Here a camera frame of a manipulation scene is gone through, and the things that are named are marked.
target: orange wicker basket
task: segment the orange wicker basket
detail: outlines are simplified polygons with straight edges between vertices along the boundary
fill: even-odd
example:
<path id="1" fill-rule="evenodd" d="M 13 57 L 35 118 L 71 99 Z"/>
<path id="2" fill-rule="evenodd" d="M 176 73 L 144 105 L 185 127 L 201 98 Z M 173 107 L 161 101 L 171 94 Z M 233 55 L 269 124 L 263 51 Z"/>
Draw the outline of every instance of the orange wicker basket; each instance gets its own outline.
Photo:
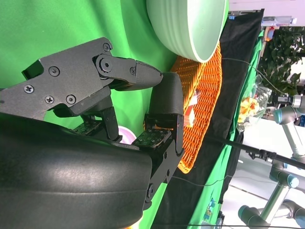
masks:
<path id="1" fill-rule="evenodd" d="M 184 114 L 196 89 L 201 92 L 198 103 L 194 106 L 195 124 L 192 128 L 185 127 L 183 132 L 185 154 L 178 167 L 183 173 L 188 173 L 197 158 L 221 89 L 220 44 L 218 43 L 213 57 L 207 63 L 198 63 L 179 56 L 171 71 L 177 72 L 181 79 Z"/>

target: yellow food item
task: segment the yellow food item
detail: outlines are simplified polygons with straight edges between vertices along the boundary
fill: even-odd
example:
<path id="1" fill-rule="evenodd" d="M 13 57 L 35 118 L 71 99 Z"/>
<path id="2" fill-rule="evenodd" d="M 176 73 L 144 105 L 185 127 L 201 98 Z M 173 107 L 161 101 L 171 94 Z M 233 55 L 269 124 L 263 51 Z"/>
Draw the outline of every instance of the yellow food item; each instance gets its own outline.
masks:
<path id="1" fill-rule="evenodd" d="M 258 112 L 259 104 L 251 97 L 244 98 L 240 104 L 238 122 L 243 123 L 246 117 L 255 115 Z"/>

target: screw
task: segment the screw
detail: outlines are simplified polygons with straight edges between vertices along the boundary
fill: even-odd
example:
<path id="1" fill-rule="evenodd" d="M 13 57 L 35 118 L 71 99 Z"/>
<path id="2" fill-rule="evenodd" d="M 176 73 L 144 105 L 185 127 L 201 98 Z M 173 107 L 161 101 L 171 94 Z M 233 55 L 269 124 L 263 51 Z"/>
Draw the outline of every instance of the screw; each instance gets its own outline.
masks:
<path id="1" fill-rule="evenodd" d="M 52 104 L 54 102 L 54 98 L 50 95 L 45 97 L 44 101 L 46 101 L 47 104 Z"/>
<path id="2" fill-rule="evenodd" d="M 60 71 L 59 71 L 58 67 L 52 66 L 49 68 L 49 73 L 51 76 L 55 77 L 55 76 L 59 76 Z"/>
<path id="3" fill-rule="evenodd" d="M 132 75 L 134 75 L 135 74 L 135 69 L 132 67 L 132 68 L 130 68 L 130 73 L 132 74 Z"/>
<path id="4" fill-rule="evenodd" d="M 110 48 L 110 45 L 108 43 L 104 43 L 103 44 L 103 48 L 106 52 L 108 52 L 111 48 Z"/>
<path id="5" fill-rule="evenodd" d="M 23 90 L 25 91 L 25 93 L 31 94 L 34 92 L 34 87 L 32 85 L 25 85 Z"/>
<path id="6" fill-rule="evenodd" d="M 75 104 L 76 98 L 74 95 L 70 94 L 67 96 L 66 101 L 68 104 Z"/>
<path id="7" fill-rule="evenodd" d="M 100 62 L 100 67 L 104 72 L 110 72 L 112 70 L 112 62 L 107 58 L 103 58 Z"/>
<path id="8" fill-rule="evenodd" d="M 153 194 L 153 184 L 150 184 L 147 189 L 147 197 L 150 198 L 152 194 Z"/>

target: green leaves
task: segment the green leaves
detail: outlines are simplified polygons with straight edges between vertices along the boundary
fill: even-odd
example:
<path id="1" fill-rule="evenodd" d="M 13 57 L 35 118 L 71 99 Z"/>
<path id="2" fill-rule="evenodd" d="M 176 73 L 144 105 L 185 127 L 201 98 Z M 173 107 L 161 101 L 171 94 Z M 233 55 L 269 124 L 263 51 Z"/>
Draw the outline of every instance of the green leaves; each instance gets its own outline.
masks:
<path id="1" fill-rule="evenodd" d="M 305 50 L 304 37 L 305 27 L 280 27 L 275 30 L 258 67 L 273 85 L 290 95 L 297 93 L 296 86 L 300 81 L 300 73 L 291 77 L 290 74 L 291 66 L 302 59 L 297 53 Z M 272 88 L 265 79 L 263 84 Z"/>

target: black padded surface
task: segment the black padded surface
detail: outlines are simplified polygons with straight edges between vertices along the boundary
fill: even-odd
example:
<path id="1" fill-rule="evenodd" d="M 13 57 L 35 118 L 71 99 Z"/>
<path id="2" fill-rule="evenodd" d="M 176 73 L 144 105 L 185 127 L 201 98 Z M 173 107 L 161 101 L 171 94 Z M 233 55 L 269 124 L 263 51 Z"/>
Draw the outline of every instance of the black padded surface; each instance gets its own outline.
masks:
<path id="1" fill-rule="evenodd" d="M 163 73 L 161 83 L 152 89 L 149 113 L 183 115 L 183 94 L 177 73 Z"/>
<path id="2" fill-rule="evenodd" d="M 0 228 L 125 228 L 142 216 L 144 152 L 0 113 Z"/>

